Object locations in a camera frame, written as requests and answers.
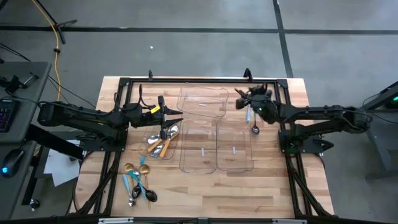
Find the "white paper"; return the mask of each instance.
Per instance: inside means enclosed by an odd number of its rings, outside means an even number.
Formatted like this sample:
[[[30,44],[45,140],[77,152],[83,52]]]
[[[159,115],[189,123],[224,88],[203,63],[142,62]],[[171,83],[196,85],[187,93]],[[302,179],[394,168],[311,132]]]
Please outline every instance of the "white paper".
[[[78,140],[68,140],[72,144],[79,145]],[[75,159],[71,161],[69,156],[61,154],[53,149],[50,149],[47,162],[44,167],[44,174],[52,174],[54,186],[65,183],[79,176],[80,166],[79,161]]]

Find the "yellow cable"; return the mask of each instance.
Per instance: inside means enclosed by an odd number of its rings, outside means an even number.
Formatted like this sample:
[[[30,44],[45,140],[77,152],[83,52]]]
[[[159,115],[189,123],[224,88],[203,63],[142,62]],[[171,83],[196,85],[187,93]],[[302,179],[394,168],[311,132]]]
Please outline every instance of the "yellow cable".
[[[35,6],[40,10],[40,12],[42,13],[42,15],[45,17],[45,19],[47,20],[47,22],[49,22],[52,30],[54,31],[55,34],[55,40],[57,41],[57,46],[55,47],[56,50],[59,50],[59,40],[58,40],[58,34],[57,31],[55,31],[54,26],[52,25],[50,19],[47,17],[47,15],[44,13],[43,9],[36,3],[35,0],[32,0],[33,4],[35,4]],[[61,81],[60,81],[60,75],[58,74],[58,52],[55,53],[55,61],[54,61],[54,69],[55,69],[55,74],[57,75],[57,80],[58,80],[58,96],[57,96],[57,101],[60,101],[61,98]]]

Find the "black spoon head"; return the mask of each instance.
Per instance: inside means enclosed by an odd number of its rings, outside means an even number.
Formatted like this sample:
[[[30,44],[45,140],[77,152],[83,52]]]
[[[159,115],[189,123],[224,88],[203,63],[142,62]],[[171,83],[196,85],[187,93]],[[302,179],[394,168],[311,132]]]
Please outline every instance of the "black spoon head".
[[[140,186],[137,184],[133,189],[132,189],[132,194],[131,197],[134,199],[137,199],[141,194],[141,188]]]
[[[260,129],[256,125],[251,127],[251,131],[253,132],[253,134],[260,134]]]
[[[153,190],[147,190],[145,192],[145,196],[147,197],[147,199],[150,202],[156,202],[157,201],[157,195],[156,195],[156,193]]]

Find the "keyboard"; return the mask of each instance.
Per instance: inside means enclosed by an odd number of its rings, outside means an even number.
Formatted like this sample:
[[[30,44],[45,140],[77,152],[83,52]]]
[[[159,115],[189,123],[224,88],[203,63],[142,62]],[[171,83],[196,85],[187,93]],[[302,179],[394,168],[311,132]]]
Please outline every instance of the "keyboard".
[[[8,132],[18,106],[17,100],[0,100],[0,133]]]

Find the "computer mouse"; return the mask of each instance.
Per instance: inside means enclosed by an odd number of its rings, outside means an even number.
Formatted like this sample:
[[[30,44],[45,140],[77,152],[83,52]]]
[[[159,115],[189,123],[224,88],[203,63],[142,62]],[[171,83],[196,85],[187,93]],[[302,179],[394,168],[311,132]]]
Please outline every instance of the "computer mouse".
[[[22,149],[11,150],[4,158],[1,166],[1,174],[3,177],[13,177],[17,174],[19,164],[24,157],[24,151]]]

